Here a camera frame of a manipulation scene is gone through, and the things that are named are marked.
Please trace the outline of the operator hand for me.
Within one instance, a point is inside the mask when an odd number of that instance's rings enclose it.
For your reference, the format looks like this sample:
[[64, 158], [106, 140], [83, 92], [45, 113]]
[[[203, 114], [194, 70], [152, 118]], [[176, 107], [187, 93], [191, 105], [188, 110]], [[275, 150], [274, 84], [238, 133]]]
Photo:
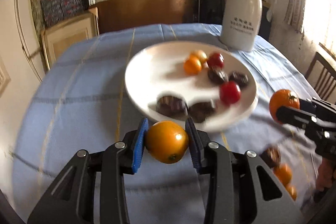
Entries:
[[315, 183], [316, 189], [320, 192], [325, 188], [330, 189], [335, 181], [335, 162], [322, 158], [322, 163], [318, 168], [318, 177]]

